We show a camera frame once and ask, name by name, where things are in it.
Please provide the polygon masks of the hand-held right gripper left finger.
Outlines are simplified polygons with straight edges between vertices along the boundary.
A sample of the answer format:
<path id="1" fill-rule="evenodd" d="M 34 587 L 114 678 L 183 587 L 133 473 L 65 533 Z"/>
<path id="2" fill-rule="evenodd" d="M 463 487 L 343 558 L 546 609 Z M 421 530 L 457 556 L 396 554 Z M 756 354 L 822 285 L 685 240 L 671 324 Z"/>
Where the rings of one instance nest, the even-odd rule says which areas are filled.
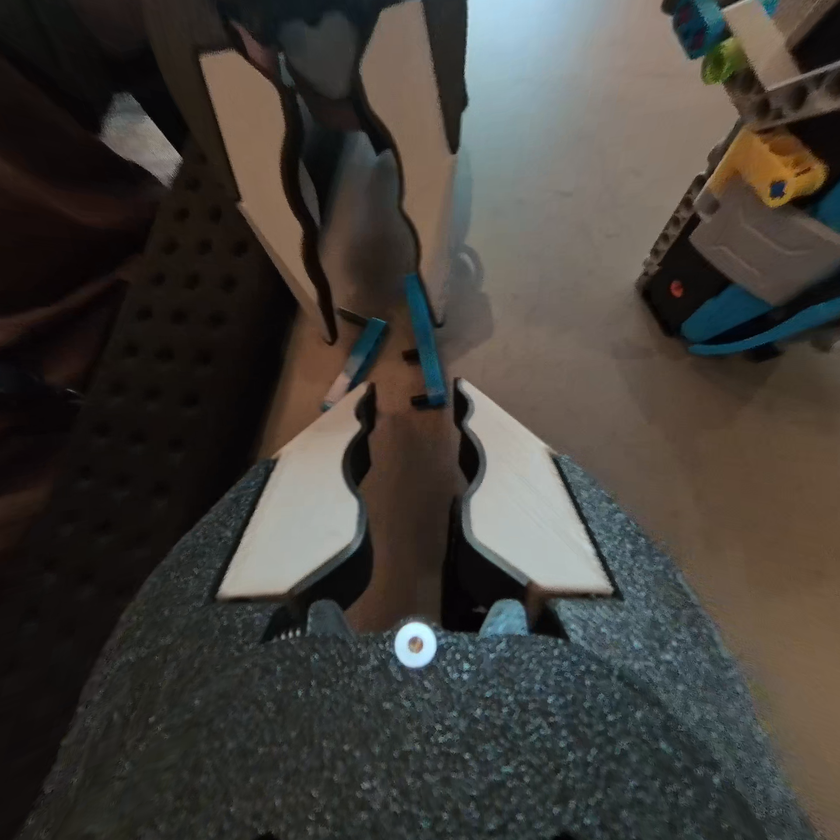
<path id="1" fill-rule="evenodd" d="M 217 600 L 361 597 L 373 571 L 360 484 L 374 428 L 375 385 L 364 382 L 276 453 Z"/>

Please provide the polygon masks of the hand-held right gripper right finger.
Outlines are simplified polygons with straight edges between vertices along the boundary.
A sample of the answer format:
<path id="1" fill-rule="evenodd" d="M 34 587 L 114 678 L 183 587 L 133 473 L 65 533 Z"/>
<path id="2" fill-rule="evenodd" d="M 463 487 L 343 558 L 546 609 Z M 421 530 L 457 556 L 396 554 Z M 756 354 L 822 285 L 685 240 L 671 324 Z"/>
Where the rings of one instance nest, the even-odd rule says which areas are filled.
<path id="1" fill-rule="evenodd" d="M 546 599 L 616 595 L 557 453 L 477 386 L 454 382 L 464 540 L 510 582 Z"/>

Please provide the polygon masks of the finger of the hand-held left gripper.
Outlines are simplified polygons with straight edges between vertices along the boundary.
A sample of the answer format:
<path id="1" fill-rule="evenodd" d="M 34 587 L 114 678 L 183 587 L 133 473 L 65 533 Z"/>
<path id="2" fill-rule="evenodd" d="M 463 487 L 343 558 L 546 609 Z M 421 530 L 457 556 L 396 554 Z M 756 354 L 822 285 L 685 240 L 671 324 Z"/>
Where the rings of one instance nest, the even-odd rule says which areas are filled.
<path id="1" fill-rule="evenodd" d="M 198 58 L 238 194 L 238 210 L 324 341 L 338 327 L 319 256 L 318 201 L 308 202 L 298 98 L 237 51 Z"/>
<path id="2" fill-rule="evenodd" d="M 360 88 L 389 140 L 398 206 L 416 241 L 416 273 L 435 326 L 445 323 L 452 267 L 457 153 L 445 131 L 422 2 L 383 8 L 360 58 Z"/>

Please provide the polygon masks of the teal short beam with pins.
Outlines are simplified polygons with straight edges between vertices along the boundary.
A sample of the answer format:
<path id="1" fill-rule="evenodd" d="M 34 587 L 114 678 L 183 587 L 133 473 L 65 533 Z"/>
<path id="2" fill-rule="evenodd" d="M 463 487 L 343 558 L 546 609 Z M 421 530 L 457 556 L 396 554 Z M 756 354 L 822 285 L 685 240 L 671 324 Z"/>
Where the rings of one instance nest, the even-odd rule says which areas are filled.
<path id="1" fill-rule="evenodd" d="M 332 409 L 348 392 L 357 387 L 375 362 L 389 325 L 380 318 L 368 319 L 371 320 L 368 328 L 360 332 L 342 371 L 322 400 L 322 413 Z"/>

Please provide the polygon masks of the teal long holed beam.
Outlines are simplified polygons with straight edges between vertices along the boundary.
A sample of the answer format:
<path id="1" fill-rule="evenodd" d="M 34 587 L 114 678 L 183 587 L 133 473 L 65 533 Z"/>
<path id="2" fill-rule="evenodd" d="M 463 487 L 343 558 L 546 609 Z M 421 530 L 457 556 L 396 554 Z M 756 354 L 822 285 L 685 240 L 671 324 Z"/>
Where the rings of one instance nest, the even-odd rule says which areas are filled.
<path id="1" fill-rule="evenodd" d="M 428 409 L 440 409 L 447 404 L 448 388 L 438 355 L 432 314 L 418 274 L 405 276 L 404 291 L 415 339 L 415 346 L 410 349 L 419 352 L 421 364 L 418 366 L 423 373 L 424 393 L 431 403 Z"/>

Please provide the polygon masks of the blue grey toy robot model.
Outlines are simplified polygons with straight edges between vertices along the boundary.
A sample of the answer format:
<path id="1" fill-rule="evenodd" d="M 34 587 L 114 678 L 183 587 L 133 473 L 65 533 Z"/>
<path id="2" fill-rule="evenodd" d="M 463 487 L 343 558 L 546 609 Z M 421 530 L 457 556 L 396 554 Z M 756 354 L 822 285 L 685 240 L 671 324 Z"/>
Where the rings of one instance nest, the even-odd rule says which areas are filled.
<path id="1" fill-rule="evenodd" d="M 637 290 L 695 356 L 838 342 L 838 2 L 662 2 L 738 117 L 655 240 Z"/>

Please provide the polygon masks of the black perforated panel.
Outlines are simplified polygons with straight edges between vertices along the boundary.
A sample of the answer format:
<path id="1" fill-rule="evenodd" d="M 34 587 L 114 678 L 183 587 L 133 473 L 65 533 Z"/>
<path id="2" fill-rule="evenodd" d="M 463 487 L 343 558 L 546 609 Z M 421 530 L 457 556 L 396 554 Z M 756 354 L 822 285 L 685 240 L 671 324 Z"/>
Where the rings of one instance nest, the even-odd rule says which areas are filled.
<path id="1" fill-rule="evenodd" d="M 46 510 L 2 567 L 2 838 L 37 801 L 126 605 L 246 469 L 297 309 L 188 141 Z"/>

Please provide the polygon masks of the person's brown clothing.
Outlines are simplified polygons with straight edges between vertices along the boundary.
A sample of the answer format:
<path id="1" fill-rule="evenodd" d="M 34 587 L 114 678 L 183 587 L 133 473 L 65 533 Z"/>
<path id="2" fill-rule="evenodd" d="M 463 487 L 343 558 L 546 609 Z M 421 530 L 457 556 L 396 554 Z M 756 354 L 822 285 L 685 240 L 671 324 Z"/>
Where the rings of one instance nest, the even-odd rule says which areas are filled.
<path id="1" fill-rule="evenodd" d="M 101 139 L 128 94 L 180 150 L 186 125 L 144 2 L 1 3 L 2 352 L 110 305 L 162 185 Z"/>

